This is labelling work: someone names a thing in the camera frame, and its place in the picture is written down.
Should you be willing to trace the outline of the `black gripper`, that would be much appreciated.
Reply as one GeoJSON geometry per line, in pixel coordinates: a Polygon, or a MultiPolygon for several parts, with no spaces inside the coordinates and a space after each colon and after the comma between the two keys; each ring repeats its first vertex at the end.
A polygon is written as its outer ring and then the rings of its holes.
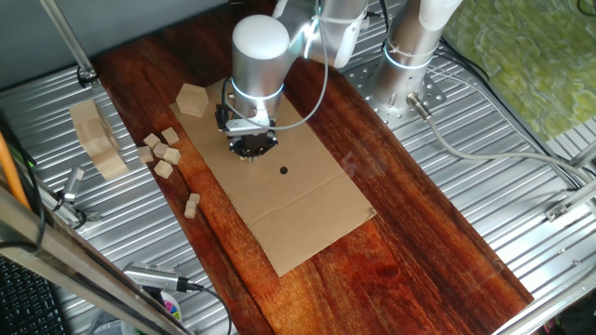
{"type": "Polygon", "coordinates": [[[230,136],[228,139],[229,150],[247,161],[256,163],[258,157],[266,154],[278,145],[278,139],[274,131],[267,131],[260,134],[241,136],[230,136]]]}

